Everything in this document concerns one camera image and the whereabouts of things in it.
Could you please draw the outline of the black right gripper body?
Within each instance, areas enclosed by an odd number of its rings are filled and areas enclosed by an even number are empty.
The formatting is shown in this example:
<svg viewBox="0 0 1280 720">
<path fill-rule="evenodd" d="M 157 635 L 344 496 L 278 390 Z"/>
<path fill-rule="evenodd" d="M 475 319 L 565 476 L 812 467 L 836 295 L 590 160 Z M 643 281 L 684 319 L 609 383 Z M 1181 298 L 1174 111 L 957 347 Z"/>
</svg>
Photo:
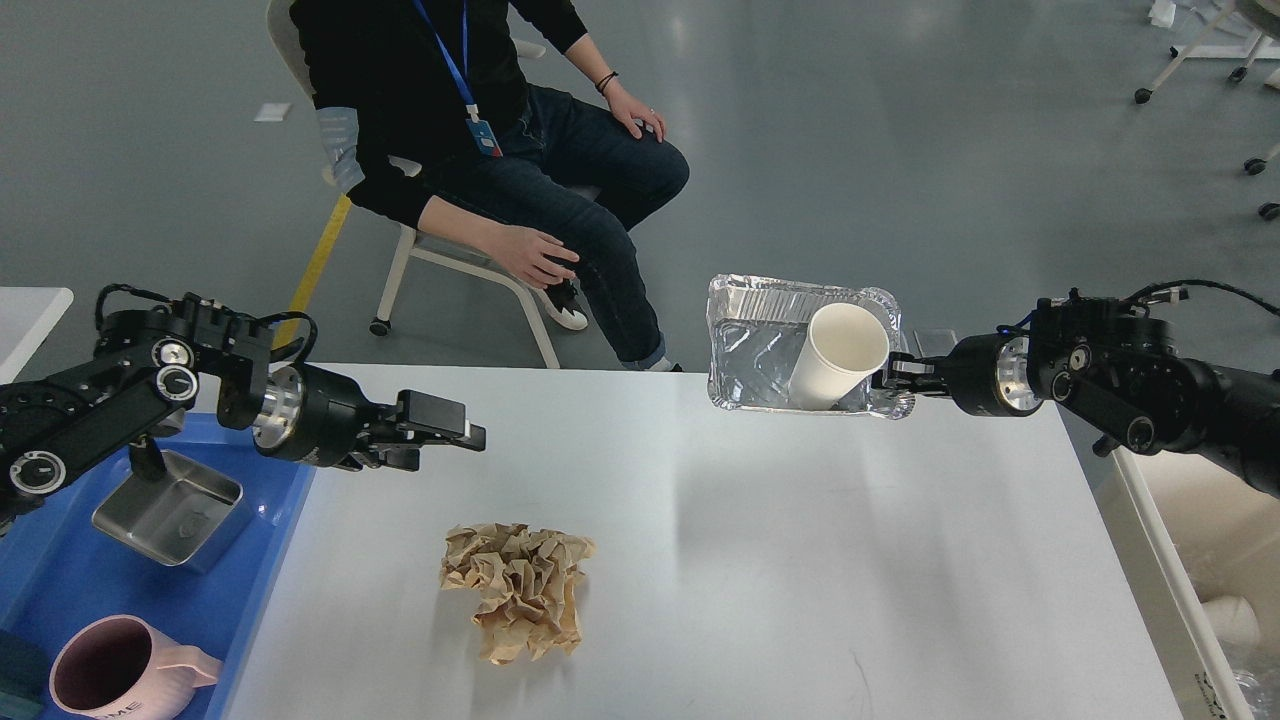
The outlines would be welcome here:
<svg viewBox="0 0 1280 720">
<path fill-rule="evenodd" d="M 961 340 L 945 357 L 945 386 L 973 416 L 1029 416 L 1042 405 L 1030 386 L 1030 340 L 982 334 Z"/>
</svg>

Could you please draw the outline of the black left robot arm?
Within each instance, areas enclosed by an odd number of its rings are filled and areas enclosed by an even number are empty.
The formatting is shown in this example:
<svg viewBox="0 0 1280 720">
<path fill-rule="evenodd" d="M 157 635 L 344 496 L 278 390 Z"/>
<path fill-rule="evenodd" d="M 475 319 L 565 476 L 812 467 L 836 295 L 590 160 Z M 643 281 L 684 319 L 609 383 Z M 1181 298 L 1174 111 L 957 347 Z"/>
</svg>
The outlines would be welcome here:
<svg viewBox="0 0 1280 720">
<path fill-rule="evenodd" d="M 219 380 L 218 423 L 252 430 L 265 457 L 416 471 L 426 445 L 486 447 L 460 402 L 402 389 L 375 404 L 355 379 L 311 364 L 317 324 L 302 311 L 260 318 L 195 293 L 108 284 L 95 327 L 88 363 L 3 387 L 4 530 L 120 448 L 145 479 L 161 478 L 157 438 L 180 429 L 202 375 Z"/>
</svg>

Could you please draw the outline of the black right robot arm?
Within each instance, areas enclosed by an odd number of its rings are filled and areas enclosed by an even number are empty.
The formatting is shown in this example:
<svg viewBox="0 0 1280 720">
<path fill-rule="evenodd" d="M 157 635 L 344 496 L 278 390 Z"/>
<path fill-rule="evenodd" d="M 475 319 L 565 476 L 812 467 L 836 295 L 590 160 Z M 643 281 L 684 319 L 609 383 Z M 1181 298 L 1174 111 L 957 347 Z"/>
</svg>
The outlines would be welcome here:
<svg viewBox="0 0 1280 720">
<path fill-rule="evenodd" d="M 1276 373 L 1183 357 L 1149 313 L 1193 279 L 1124 299 L 1041 299 L 1019 323 L 960 340 L 948 354 L 892 352 L 872 386 L 952 400 L 973 416 L 1029 416 L 1051 401 L 1100 432 L 1093 451 L 1194 454 L 1251 488 L 1279 493 Z"/>
</svg>

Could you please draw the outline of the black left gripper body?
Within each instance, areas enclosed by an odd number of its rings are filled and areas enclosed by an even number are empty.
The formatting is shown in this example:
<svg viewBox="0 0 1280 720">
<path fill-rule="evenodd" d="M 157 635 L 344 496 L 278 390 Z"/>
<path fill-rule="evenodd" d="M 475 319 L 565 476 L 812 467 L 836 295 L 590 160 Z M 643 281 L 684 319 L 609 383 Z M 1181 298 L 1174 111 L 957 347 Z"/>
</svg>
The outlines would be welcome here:
<svg viewBox="0 0 1280 720">
<path fill-rule="evenodd" d="M 394 451 L 375 447 L 388 411 L 347 375 L 288 364 L 268 378 L 252 424 L 253 445 L 265 457 L 316 468 L 384 468 L 396 457 Z"/>
</svg>

